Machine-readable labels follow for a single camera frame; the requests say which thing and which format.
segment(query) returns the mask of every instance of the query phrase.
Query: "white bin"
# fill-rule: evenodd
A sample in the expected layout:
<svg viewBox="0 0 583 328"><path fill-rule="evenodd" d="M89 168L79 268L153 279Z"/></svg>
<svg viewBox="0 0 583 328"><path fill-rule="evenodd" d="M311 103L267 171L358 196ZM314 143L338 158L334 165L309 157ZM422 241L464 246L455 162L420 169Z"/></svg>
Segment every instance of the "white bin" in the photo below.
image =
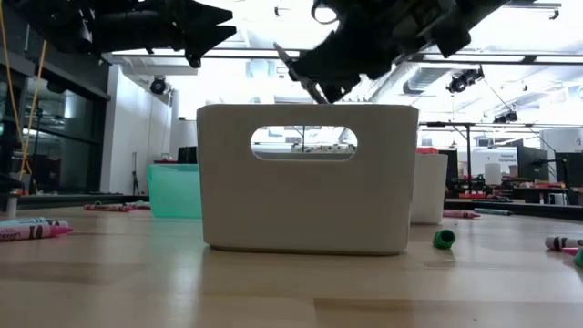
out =
<svg viewBox="0 0 583 328"><path fill-rule="evenodd" d="M212 105L199 109L204 241L214 248L395 254L407 244L418 111L382 105ZM268 126L349 128L345 160L259 159Z"/></svg>
<svg viewBox="0 0 583 328"><path fill-rule="evenodd" d="M411 223L438 224L444 213L447 155L417 154Z"/></svg>

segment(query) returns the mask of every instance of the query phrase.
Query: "ceiling duct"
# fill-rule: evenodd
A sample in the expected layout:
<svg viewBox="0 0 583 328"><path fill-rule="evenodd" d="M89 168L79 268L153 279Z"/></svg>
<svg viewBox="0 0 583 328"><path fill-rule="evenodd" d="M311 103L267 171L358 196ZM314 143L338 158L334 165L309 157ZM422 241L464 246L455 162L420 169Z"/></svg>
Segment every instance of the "ceiling duct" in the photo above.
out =
<svg viewBox="0 0 583 328"><path fill-rule="evenodd" d="M449 71L450 68L419 67L414 74L403 83L403 92L406 95L419 96Z"/></svg>

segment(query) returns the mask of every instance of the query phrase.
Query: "ceiling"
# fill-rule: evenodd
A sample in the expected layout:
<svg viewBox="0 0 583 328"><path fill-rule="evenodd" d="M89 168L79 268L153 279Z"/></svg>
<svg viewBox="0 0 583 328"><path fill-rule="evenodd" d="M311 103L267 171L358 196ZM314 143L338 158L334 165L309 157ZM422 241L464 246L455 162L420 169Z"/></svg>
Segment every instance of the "ceiling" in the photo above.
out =
<svg viewBox="0 0 583 328"><path fill-rule="evenodd" d="M228 24L238 27L238 33L216 48L222 49L222 54L238 48L268 49L264 51L269 53L274 41L287 49L310 49L336 27L320 25L311 18L312 0L200 2L234 13ZM471 31L473 41L460 56L444 59L437 49L428 48L423 60L403 63L376 81L364 79L344 101L412 105L421 109L422 120L489 123L512 108L523 121L573 123L575 119L583 124L583 118L579 122L578 117L553 114L554 108L581 102L583 34L579 31L583 30L583 4L580 0L552 3L560 3L556 19L549 19L552 9L502 8ZM195 70L179 55L166 57L160 55L165 52L156 52L158 56L116 56L116 60L124 65L127 75L140 81L158 74L180 77L174 78L177 87L197 85L192 92L204 94L210 103L311 102L301 86L291 82L282 62L269 56L252 60L203 58L202 68ZM574 65L519 65L513 62L514 55L548 55L547 64L565 64L568 59ZM452 75L478 68L482 62L487 63L483 65L485 80L460 94L445 90Z"/></svg>

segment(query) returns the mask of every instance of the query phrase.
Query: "teal plastic bin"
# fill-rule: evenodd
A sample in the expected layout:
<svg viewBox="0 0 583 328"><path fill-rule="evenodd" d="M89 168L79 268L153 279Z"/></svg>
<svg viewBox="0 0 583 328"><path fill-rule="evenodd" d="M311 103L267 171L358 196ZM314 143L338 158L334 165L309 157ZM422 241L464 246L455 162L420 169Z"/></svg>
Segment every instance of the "teal plastic bin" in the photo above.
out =
<svg viewBox="0 0 583 328"><path fill-rule="evenodd" d="M148 188L155 218L202 219L198 164L152 164Z"/></svg>

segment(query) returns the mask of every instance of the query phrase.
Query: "wooden table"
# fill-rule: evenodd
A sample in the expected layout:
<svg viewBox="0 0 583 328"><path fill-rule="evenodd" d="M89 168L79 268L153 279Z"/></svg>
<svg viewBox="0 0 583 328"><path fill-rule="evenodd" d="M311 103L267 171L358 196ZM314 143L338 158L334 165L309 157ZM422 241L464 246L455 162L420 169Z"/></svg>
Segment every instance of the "wooden table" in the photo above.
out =
<svg viewBox="0 0 583 328"><path fill-rule="evenodd" d="M583 322L583 270L545 251L583 236L562 220L483 216L413 227L406 254L209 250L198 221L147 211L20 211L68 220L62 238L0 244L2 327L544 327Z"/></svg>

